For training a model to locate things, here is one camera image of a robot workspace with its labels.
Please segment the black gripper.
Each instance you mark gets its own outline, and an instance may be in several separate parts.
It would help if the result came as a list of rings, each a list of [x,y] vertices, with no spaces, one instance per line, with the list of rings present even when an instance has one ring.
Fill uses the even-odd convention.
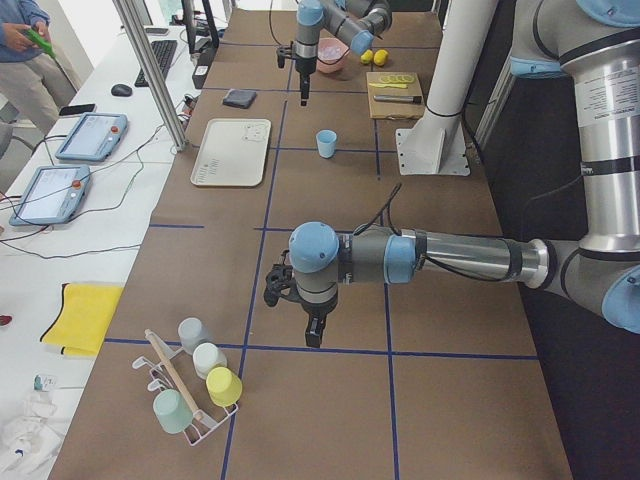
[[[321,347],[327,316],[336,306],[336,299],[330,299],[322,303],[312,303],[308,301],[302,303],[303,310],[308,314],[308,323],[305,330],[305,343],[307,347]]]
[[[300,80],[300,105],[306,106],[310,96],[310,77],[316,71],[317,48],[294,47],[293,53]]]

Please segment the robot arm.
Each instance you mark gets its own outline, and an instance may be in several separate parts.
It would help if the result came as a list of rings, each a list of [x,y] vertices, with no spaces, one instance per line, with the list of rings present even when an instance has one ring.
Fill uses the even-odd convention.
[[[400,173],[440,174],[470,92],[498,1],[451,1],[425,112],[397,130]],[[363,53],[391,28],[386,1],[300,1],[296,38],[278,47],[300,73],[309,97],[324,29]],[[579,241],[454,235],[375,225],[399,191],[353,233],[307,222],[267,274],[264,300],[299,303],[309,315],[305,342],[319,348],[338,284],[410,282],[438,268],[486,282],[522,282],[552,291],[639,333],[639,1],[517,1],[511,73],[573,79],[588,232]]]
[[[392,9],[387,1],[308,0],[298,3],[296,21],[296,36],[289,50],[299,74],[300,104],[306,106],[321,31],[326,30],[360,55],[372,46],[376,36],[390,29]]]

